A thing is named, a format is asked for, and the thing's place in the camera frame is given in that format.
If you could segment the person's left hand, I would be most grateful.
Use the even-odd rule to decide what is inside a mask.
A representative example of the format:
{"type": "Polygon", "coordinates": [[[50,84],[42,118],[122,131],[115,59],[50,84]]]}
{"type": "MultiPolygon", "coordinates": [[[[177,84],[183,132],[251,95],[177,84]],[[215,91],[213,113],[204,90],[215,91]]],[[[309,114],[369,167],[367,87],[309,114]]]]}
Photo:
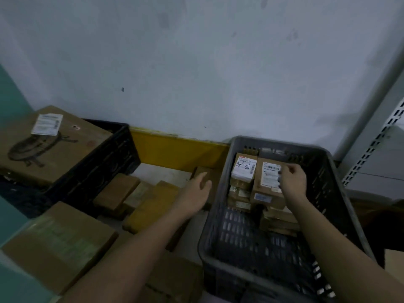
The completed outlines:
{"type": "Polygon", "coordinates": [[[190,219],[204,207],[206,202],[200,196],[200,183],[206,174],[206,172],[200,173],[179,192],[172,211],[181,219],[190,219]]]}

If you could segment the small plain brown box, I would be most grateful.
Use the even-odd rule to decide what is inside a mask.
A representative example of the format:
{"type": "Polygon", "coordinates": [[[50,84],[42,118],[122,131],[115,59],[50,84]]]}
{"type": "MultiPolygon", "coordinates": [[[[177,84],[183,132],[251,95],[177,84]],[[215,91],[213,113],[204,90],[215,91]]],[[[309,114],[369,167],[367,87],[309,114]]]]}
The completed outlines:
{"type": "Polygon", "coordinates": [[[215,201],[215,196],[216,196],[217,188],[218,188],[220,177],[221,177],[221,171],[212,169],[212,168],[198,166],[194,169],[193,173],[191,174],[190,179],[193,179],[196,176],[198,176],[200,173],[204,173],[204,172],[206,172],[207,174],[201,183],[201,187],[203,187],[205,185],[206,181],[210,180],[212,182],[212,188],[210,190],[209,197],[208,197],[204,207],[202,208],[202,210],[210,211],[212,204],[215,201]]]}

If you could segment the brown box with white label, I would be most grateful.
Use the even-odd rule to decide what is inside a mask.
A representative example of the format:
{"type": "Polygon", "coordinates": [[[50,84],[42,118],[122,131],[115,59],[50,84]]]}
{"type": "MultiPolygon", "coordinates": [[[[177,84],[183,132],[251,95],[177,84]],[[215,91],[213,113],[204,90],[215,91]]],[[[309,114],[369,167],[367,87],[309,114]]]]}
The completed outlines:
{"type": "Polygon", "coordinates": [[[258,158],[255,179],[250,194],[251,204],[262,204],[274,209],[285,208],[285,198],[280,188],[280,172],[285,162],[258,158]]]}

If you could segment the person's right forearm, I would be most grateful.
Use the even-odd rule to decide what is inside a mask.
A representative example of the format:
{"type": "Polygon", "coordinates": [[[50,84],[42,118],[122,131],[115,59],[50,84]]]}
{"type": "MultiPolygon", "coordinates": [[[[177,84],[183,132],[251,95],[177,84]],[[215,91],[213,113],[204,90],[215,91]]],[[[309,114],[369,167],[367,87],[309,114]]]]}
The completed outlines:
{"type": "Polygon", "coordinates": [[[304,194],[285,199],[338,300],[404,303],[404,285],[341,234],[304,194]]]}

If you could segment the person's left forearm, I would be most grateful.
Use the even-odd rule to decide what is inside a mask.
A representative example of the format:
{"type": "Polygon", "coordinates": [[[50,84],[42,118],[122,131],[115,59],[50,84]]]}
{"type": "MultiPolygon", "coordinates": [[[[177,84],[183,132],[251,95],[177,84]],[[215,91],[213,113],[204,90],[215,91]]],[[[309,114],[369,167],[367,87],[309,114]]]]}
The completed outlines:
{"type": "Polygon", "coordinates": [[[133,303],[171,237],[199,210],[176,203],[93,267],[58,303],[133,303]]]}

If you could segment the small brown cardboard box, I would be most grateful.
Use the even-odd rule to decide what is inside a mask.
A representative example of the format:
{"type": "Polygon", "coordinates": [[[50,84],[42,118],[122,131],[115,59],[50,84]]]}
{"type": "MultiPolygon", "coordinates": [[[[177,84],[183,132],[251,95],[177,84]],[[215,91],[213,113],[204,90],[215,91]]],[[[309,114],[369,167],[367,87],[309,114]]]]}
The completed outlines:
{"type": "Polygon", "coordinates": [[[231,177],[228,197],[242,202],[249,202],[253,185],[253,180],[247,183],[231,177]]]}
{"type": "Polygon", "coordinates": [[[239,210],[241,212],[251,213],[252,204],[249,202],[239,201],[233,198],[227,199],[227,206],[231,209],[239,210]]]}

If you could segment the brown box with handwritten label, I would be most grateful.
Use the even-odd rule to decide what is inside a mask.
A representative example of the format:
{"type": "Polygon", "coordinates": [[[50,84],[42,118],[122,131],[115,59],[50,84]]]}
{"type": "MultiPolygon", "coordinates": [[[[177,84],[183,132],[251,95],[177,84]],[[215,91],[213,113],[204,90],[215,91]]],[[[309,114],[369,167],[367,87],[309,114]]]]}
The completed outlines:
{"type": "Polygon", "coordinates": [[[231,178],[245,183],[251,183],[255,178],[258,157],[244,153],[236,153],[231,170],[231,178]]]}

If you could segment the flat brown cardboard box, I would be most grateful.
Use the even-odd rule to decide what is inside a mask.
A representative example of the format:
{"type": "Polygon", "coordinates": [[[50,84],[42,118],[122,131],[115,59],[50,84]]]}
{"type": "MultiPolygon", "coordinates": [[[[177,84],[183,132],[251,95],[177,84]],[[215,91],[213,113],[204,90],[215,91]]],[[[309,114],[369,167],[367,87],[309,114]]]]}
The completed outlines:
{"type": "Polygon", "coordinates": [[[297,219],[287,207],[284,207],[283,209],[266,207],[264,208],[262,214],[265,218],[268,219],[275,219],[287,223],[298,224],[297,219]]]}
{"type": "Polygon", "coordinates": [[[259,229],[265,232],[275,232],[292,237],[296,237],[300,232],[299,224],[276,219],[261,219],[259,229]]]}

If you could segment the long brown cardboard box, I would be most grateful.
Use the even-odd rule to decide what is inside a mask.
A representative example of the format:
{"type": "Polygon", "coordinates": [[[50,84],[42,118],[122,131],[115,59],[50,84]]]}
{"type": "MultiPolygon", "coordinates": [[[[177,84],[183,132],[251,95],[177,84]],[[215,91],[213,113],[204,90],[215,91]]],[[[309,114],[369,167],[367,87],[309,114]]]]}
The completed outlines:
{"type": "Polygon", "coordinates": [[[158,182],[144,194],[140,205],[124,220],[123,230],[136,234],[155,223],[172,207],[179,191],[178,186],[158,182]]]}
{"type": "Polygon", "coordinates": [[[93,204],[104,216],[122,221],[128,211],[124,201],[139,183],[140,179],[137,177],[118,173],[95,197],[93,204]]]}
{"type": "Polygon", "coordinates": [[[137,187],[124,200],[122,207],[124,215],[131,214],[142,204],[145,196],[154,188],[154,185],[146,181],[140,181],[137,187]]]}

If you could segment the grey plastic crate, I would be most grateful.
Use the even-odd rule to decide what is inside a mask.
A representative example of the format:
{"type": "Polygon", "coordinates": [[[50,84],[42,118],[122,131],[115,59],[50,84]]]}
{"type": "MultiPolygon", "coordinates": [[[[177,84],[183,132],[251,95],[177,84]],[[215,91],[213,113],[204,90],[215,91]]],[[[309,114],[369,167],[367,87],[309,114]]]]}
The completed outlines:
{"type": "Polygon", "coordinates": [[[259,229],[257,214],[228,207],[230,173],[237,153],[300,164],[308,179],[310,202],[376,262],[328,150],[236,136],[198,243],[206,291],[233,303],[336,303],[302,234],[264,232],[259,229]]]}

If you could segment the white perforated shelf upright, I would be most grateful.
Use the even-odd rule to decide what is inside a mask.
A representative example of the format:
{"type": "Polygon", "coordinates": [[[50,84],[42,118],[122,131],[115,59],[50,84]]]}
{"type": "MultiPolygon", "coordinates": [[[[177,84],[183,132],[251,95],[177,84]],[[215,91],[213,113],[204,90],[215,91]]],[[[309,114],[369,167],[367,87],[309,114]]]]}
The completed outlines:
{"type": "Polygon", "coordinates": [[[357,159],[351,163],[349,170],[344,171],[344,177],[341,180],[344,188],[353,180],[356,174],[359,172],[361,167],[368,161],[373,152],[378,148],[378,146],[387,139],[389,131],[398,122],[404,120],[404,97],[399,101],[395,109],[391,112],[390,116],[386,118],[383,125],[377,130],[377,135],[369,142],[366,143],[366,149],[357,155],[357,159]]]}

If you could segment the black plastic crate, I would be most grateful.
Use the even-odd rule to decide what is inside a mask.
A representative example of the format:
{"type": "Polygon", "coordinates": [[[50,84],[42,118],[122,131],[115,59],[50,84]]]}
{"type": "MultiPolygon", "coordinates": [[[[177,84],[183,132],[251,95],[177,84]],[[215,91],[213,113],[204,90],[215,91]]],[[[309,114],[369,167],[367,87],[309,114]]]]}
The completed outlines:
{"type": "Polygon", "coordinates": [[[97,217],[93,200],[118,174],[130,175],[141,161],[127,123],[84,119],[112,136],[47,189],[21,185],[0,176],[0,197],[28,219],[61,201],[97,217]]]}

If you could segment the large taped cardboard box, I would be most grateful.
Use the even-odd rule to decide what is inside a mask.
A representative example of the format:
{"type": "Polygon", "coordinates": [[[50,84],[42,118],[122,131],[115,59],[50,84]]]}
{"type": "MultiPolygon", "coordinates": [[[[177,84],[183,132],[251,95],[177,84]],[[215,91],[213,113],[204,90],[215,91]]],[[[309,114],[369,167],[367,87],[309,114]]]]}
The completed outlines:
{"type": "Polygon", "coordinates": [[[117,239],[110,226],[58,202],[8,240],[2,252],[46,289],[64,295],[117,239]]]}

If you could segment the large cardboard box with drawing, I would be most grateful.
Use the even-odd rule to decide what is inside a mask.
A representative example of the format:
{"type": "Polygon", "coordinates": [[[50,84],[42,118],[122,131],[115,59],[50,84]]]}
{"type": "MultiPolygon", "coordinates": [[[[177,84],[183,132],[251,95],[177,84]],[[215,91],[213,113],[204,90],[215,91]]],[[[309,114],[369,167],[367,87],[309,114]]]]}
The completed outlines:
{"type": "Polygon", "coordinates": [[[0,176],[48,187],[74,168],[112,133],[49,105],[0,128],[0,176]],[[32,135],[39,114],[62,114],[57,136],[32,135]]]}

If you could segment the white paper label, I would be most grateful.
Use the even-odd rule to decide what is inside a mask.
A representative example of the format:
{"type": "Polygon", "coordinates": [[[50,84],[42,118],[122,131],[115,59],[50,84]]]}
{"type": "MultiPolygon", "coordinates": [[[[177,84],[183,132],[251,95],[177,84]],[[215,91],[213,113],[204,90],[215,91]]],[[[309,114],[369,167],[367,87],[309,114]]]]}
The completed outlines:
{"type": "Polygon", "coordinates": [[[62,114],[39,114],[31,130],[31,134],[52,137],[57,136],[62,120],[62,114]]]}

